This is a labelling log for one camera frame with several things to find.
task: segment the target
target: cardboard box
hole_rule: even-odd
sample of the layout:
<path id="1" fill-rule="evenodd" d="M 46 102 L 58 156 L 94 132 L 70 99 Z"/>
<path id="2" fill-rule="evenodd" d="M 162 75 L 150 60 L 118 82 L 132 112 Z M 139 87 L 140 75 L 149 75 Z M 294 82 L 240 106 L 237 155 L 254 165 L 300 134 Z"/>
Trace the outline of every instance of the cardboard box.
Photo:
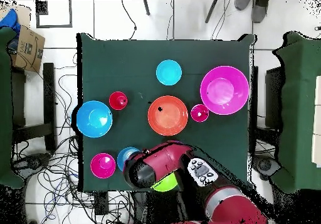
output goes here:
<path id="1" fill-rule="evenodd" d="M 17 13 L 18 23 L 27 28 L 30 28 L 31 10 L 26 6 L 0 3 L 0 21 L 8 14 L 11 9 L 14 9 Z"/>
<path id="2" fill-rule="evenodd" d="M 13 66 L 39 73 L 45 38 L 21 26 L 16 55 L 11 55 Z"/>
<path id="3" fill-rule="evenodd" d="M 3 4 L 0 7 L 0 20 L 2 20 L 11 9 L 16 11 L 18 23 L 21 25 L 17 54 L 11 55 L 13 67 L 39 73 L 45 38 L 29 29 L 30 8 Z"/>

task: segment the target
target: dark green table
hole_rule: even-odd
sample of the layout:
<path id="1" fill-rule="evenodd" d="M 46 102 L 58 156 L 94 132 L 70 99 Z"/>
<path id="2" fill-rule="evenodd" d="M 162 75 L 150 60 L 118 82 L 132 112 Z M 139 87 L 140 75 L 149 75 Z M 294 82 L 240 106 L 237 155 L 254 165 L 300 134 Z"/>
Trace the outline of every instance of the dark green table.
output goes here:
<path id="1" fill-rule="evenodd" d="M 246 35 L 239 41 L 99 41 L 81 34 L 78 57 L 82 55 L 82 82 L 78 83 L 78 94 L 83 95 L 83 102 L 99 100 L 109 106 L 108 98 L 114 91 L 123 91 L 129 100 L 123 110 L 112 110 L 113 124 L 106 135 L 83 137 L 83 191 L 131 190 L 118 168 L 108 179 L 96 178 L 90 171 L 94 155 L 107 152 L 116 159 L 125 147 L 151 148 L 171 139 L 199 146 L 246 182 L 248 104 L 233 115 L 211 113 L 203 123 L 189 117 L 185 129 L 171 137 L 150 128 L 147 111 L 150 103 L 163 95 L 181 99 L 190 111 L 201 103 L 199 86 L 204 75 L 220 65 L 236 67 L 249 80 L 253 40 L 253 35 Z M 182 67 L 182 78 L 174 86 L 156 79 L 156 67 L 166 59 Z"/>

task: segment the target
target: chair leg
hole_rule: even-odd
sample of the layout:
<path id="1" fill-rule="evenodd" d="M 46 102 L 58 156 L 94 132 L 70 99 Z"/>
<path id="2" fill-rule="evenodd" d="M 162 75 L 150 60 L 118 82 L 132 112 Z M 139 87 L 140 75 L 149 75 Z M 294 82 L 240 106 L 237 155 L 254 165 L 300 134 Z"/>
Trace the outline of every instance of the chair leg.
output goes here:
<path id="1" fill-rule="evenodd" d="M 149 8 L 148 8 L 148 4 L 147 4 L 147 0 L 144 0 L 144 5 L 145 5 L 145 9 L 146 9 L 146 15 L 150 15 L 150 12 L 149 12 Z"/>
<path id="2" fill-rule="evenodd" d="M 218 1 L 218 0 L 214 0 L 214 1 L 212 2 L 211 8 L 209 8 L 208 16 L 206 17 L 206 20 L 205 20 L 205 23 L 206 23 L 206 24 L 208 23 L 209 19 L 211 18 L 212 12 L 213 12 L 213 10 L 214 10 L 214 7 L 215 7 L 217 1 Z"/>

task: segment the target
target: small red bowl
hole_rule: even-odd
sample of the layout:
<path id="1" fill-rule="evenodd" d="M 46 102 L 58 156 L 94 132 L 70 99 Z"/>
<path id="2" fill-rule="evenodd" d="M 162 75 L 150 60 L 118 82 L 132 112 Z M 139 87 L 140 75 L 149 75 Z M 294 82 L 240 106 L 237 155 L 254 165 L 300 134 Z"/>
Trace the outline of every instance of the small red bowl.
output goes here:
<path id="1" fill-rule="evenodd" d="M 209 115 L 209 110 L 204 104 L 197 104 L 191 109 L 191 117 L 195 122 L 204 122 Z"/>
<path id="2" fill-rule="evenodd" d="M 127 97 L 121 91 L 116 91 L 109 97 L 109 104 L 114 110 L 122 110 L 127 105 Z"/>

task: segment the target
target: red bowl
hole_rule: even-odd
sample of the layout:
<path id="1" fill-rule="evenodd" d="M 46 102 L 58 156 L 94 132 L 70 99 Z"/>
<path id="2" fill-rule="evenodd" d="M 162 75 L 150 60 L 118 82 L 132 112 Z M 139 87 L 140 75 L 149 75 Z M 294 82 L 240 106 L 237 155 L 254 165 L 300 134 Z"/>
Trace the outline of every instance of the red bowl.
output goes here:
<path id="1" fill-rule="evenodd" d="M 116 91 L 109 97 L 109 104 L 114 110 L 122 110 L 127 105 L 127 97 L 121 91 Z"/>

